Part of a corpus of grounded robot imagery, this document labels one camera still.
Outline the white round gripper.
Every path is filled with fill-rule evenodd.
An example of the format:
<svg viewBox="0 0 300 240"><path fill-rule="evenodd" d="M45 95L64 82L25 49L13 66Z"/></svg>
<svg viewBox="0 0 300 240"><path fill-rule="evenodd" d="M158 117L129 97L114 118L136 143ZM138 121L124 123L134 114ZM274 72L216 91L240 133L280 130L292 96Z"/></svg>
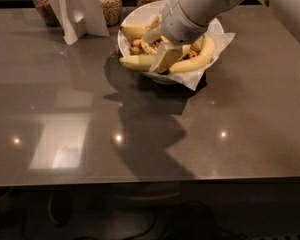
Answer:
<svg viewBox="0 0 300 240"><path fill-rule="evenodd" d="M168 71L173 64L184 58L190 50L189 45L179 44L195 42L207 29L207 25L199 26L189 19L183 12L179 0L168 0L162 9L161 27L150 29L142 37L142 40L146 43L153 43L162 35L170 41L159 44L155 61L151 64L149 71L155 73Z"/></svg>

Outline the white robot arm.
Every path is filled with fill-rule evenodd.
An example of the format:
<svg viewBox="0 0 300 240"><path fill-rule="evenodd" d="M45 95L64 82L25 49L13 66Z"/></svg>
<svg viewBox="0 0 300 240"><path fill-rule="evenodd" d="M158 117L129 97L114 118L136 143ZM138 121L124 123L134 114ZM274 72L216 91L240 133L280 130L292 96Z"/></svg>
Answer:
<svg viewBox="0 0 300 240"><path fill-rule="evenodd" d="M175 47L190 44L207 32L209 23L244 0L168 0L160 25L144 36L151 43L166 37ZM257 0L266 6L300 43L300 0Z"/></svg>

